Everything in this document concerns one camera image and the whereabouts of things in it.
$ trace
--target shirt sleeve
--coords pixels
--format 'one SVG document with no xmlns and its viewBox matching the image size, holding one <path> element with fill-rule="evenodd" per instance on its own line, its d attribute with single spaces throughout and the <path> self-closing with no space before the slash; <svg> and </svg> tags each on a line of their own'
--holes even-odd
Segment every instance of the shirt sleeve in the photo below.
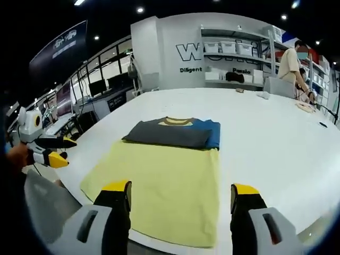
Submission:
<svg viewBox="0 0 340 255">
<path fill-rule="evenodd" d="M 290 72 L 298 72 L 299 71 L 299 62 L 298 62 L 298 55 L 294 49 L 289 49 L 287 53 L 288 59 L 288 66 Z"/>
</svg>

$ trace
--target white table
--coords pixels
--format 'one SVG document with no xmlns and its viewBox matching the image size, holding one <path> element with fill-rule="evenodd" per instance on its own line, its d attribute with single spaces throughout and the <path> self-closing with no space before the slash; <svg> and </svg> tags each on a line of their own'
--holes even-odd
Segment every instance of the white table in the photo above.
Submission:
<svg viewBox="0 0 340 255">
<path fill-rule="evenodd" d="M 57 170 L 64 185 L 82 204 L 83 178 L 111 144 L 140 120 L 164 116 L 212 119 L 221 124 L 220 212 L 214 249 L 198 249 L 130 231 L 130 239 L 174 254 L 232 254 L 230 187 L 249 184 L 268 207 L 276 207 L 299 233 L 335 208 L 340 194 L 340 132 L 319 112 L 309 114 L 296 101 L 232 89 L 176 89 L 145 93 L 107 115 L 68 150 L 70 165 Z"/>
</svg>

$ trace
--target computer screen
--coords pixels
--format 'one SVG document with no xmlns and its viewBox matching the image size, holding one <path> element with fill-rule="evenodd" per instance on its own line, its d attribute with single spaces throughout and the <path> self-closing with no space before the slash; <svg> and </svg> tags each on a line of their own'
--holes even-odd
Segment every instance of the computer screen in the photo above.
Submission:
<svg viewBox="0 0 340 255">
<path fill-rule="evenodd" d="M 106 91 L 105 80 L 96 81 L 89 84 L 91 96 L 95 96 L 99 93 Z"/>
<path fill-rule="evenodd" d="M 58 117 L 72 112 L 70 81 L 68 81 L 57 92 L 57 114 Z"/>
<path fill-rule="evenodd" d="M 124 88 L 132 87 L 133 81 L 129 78 L 128 73 L 123 73 L 117 76 L 114 76 L 107 80 L 108 86 L 113 90 L 121 90 Z"/>
</svg>

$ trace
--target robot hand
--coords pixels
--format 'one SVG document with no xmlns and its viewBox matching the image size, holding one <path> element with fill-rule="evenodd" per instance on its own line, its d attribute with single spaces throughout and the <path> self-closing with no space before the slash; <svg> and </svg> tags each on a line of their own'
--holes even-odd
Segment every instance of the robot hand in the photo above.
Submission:
<svg viewBox="0 0 340 255">
<path fill-rule="evenodd" d="M 58 154 L 56 149 L 71 148 L 77 143 L 69 138 L 46 135 L 42 127 L 42 116 L 38 110 L 21 107 L 19 112 L 19 137 L 29 150 L 29 157 L 34 161 L 53 168 L 64 167 L 69 164 L 67 153 Z"/>
</svg>

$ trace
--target face mask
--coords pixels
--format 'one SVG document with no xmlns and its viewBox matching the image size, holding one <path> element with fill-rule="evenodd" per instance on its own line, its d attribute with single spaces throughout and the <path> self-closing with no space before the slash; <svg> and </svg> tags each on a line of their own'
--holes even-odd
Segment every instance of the face mask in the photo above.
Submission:
<svg viewBox="0 0 340 255">
<path fill-rule="evenodd" d="M 308 57 L 308 53 L 307 52 L 297 52 L 297 57 L 300 60 L 305 60 Z"/>
</svg>

